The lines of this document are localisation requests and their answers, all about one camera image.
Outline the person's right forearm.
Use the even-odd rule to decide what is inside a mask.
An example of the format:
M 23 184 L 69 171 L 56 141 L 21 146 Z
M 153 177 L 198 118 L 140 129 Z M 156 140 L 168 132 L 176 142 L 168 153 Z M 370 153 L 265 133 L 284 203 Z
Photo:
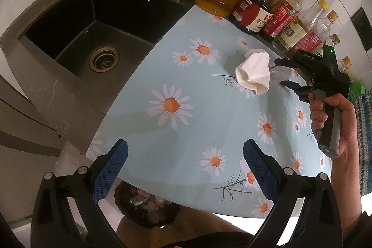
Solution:
M 339 209 L 343 246 L 371 247 L 371 216 L 362 210 L 357 150 L 346 150 L 332 161 L 331 183 Z

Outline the person's right hand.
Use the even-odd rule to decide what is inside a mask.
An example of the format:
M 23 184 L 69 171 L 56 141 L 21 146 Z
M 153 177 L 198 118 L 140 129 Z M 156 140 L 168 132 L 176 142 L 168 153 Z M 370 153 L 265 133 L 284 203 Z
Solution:
M 319 149 L 332 160 L 350 162 L 359 158 L 357 119 L 352 102 L 341 94 L 309 94 L 312 131 Z

